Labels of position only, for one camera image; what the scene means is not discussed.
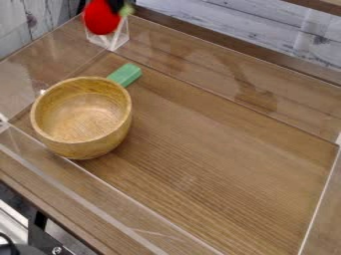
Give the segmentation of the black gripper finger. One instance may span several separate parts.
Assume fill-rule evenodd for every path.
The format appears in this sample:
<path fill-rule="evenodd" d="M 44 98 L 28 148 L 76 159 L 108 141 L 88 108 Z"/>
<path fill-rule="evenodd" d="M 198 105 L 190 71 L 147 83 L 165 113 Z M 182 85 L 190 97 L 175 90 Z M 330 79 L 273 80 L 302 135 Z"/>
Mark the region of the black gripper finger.
<path fill-rule="evenodd" d="M 111 11 L 114 13 L 119 13 L 126 5 L 126 0 L 107 0 L 107 3 L 110 5 Z"/>

